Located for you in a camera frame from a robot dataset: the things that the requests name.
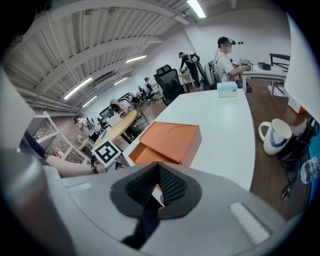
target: white mug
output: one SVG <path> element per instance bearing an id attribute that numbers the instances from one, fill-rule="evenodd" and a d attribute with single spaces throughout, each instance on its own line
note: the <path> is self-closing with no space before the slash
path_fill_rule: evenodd
<path id="1" fill-rule="evenodd" d="M 269 127 L 265 136 L 261 130 L 261 127 L 263 126 Z M 262 122 L 260 124 L 259 135 L 263 140 L 264 151 L 268 155 L 275 155 L 289 142 L 289 139 L 292 136 L 292 131 L 286 122 L 280 119 L 273 119 L 271 122 Z"/>

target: white ceiling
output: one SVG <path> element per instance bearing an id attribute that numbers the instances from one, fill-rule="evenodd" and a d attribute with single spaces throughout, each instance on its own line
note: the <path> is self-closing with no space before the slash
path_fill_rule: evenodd
<path id="1" fill-rule="evenodd" d="M 231 1 L 198 2 L 206 12 Z M 188 25 L 190 18 L 197 21 L 187 0 L 53 0 L 52 9 L 38 14 L 22 41 L 8 50 L 4 69 L 33 108 L 48 103 L 43 97 L 53 106 L 57 101 L 66 109 L 80 108 L 132 74 L 134 62 L 126 60 L 150 54 L 171 28 Z M 97 80 L 108 72 L 113 76 Z M 90 77 L 97 81 L 64 100 Z"/>

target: ceiling light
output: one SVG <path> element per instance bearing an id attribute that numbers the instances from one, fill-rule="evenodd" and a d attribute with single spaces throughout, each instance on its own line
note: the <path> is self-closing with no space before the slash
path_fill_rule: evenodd
<path id="1" fill-rule="evenodd" d="M 84 104 L 82 107 L 87 107 L 90 102 L 92 102 L 97 96 L 94 96 L 92 99 L 90 99 L 86 104 Z"/>
<path id="2" fill-rule="evenodd" d="M 128 59 L 125 63 L 129 63 L 129 62 L 134 62 L 134 61 L 137 61 L 137 60 L 141 60 L 141 59 L 144 59 L 145 57 L 147 57 L 147 55 L 140 56 L 140 57 L 136 57 L 136 58 L 132 58 L 132 59 Z"/>
<path id="3" fill-rule="evenodd" d="M 195 13 L 198 14 L 199 18 L 205 18 L 206 15 L 202 10 L 197 0 L 189 0 L 187 3 L 194 9 Z"/>
<path id="4" fill-rule="evenodd" d="M 74 88 L 67 96 L 64 97 L 64 99 L 68 99 L 72 94 L 74 94 L 76 91 L 78 91 L 82 86 L 84 86 L 85 84 L 87 84 L 88 82 L 90 82 L 92 80 L 92 77 L 88 78 L 87 80 L 85 80 L 84 82 L 80 83 L 76 88 Z"/>
<path id="5" fill-rule="evenodd" d="M 127 78 L 128 78 L 128 77 L 125 77 L 124 79 L 122 79 L 122 80 L 120 80 L 120 81 L 116 82 L 114 85 L 116 86 L 117 84 L 121 83 L 122 81 L 126 80 Z"/>

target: wooden floor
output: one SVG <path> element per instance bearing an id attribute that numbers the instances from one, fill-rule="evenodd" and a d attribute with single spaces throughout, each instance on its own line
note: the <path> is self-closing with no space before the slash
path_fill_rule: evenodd
<path id="1" fill-rule="evenodd" d="M 253 93 L 250 95 L 250 99 L 256 101 L 262 100 L 258 95 L 270 95 L 270 91 L 268 89 L 268 85 L 270 82 L 263 80 L 249 80 L 248 84 L 252 87 Z M 200 90 L 194 90 L 192 85 L 189 86 L 190 93 L 201 92 Z M 156 104 L 148 106 L 145 102 L 142 106 L 140 106 L 142 112 L 151 123 L 155 118 L 161 114 L 163 110 L 166 109 L 166 105 L 159 101 Z M 252 114 L 252 118 L 256 118 L 259 120 L 265 118 L 265 115 L 268 115 L 268 109 L 261 109 L 260 112 L 256 112 Z M 142 130 L 147 127 L 147 124 L 143 124 L 140 126 Z M 125 142 L 122 138 L 119 138 L 114 142 L 120 149 L 123 151 L 128 147 L 128 143 Z M 250 191 L 258 196 L 259 198 L 266 201 L 269 205 L 271 205 L 276 211 L 278 211 L 286 221 L 290 220 L 292 217 L 303 211 L 303 209 L 308 204 L 308 198 L 310 194 L 310 186 L 305 186 L 301 183 L 300 179 L 296 182 L 294 186 L 299 189 L 293 188 L 292 196 L 287 200 L 283 200 L 281 197 L 281 190 L 286 185 L 286 173 L 283 172 L 275 173 L 273 171 L 272 166 L 277 165 L 277 163 L 272 162 L 270 166 L 258 166 L 257 159 L 265 158 L 266 154 L 263 152 L 262 144 L 259 143 L 256 145 L 256 156 L 255 156 L 255 171 L 252 179 L 251 189 Z"/>

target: brown desk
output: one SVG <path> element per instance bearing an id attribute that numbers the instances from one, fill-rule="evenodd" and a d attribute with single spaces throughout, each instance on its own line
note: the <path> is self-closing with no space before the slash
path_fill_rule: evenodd
<path id="1" fill-rule="evenodd" d="M 136 119 L 136 116 L 137 116 L 136 110 L 129 111 L 129 113 L 125 117 L 122 118 L 121 122 L 117 123 L 113 127 L 108 127 L 107 132 L 104 135 L 103 139 L 98 138 L 95 141 L 93 147 L 95 148 L 104 140 L 110 140 L 113 142 L 119 136 L 123 137 L 123 139 L 127 141 L 128 138 L 123 133 L 133 123 L 133 121 Z"/>
<path id="2" fill-rule="evenodd" d="M 263 121 L 271 122 L 275 118 L 296 126 L 304 121 L 307 114 L 297 115 L 288 106 L 289 99 L 285 97 L 249 93 L 246 98 L 255 132 L 255 163 L 250 191 L 290 220 L 308 205 L 311 185 L 303 184 L 299 177 L 293 185 L 291 196 L 286 200 L 281 197 L 282 189 L 288 184 L 287 174 L 276 155 L 270 156 L 264 152 L 258 128 Z"/>

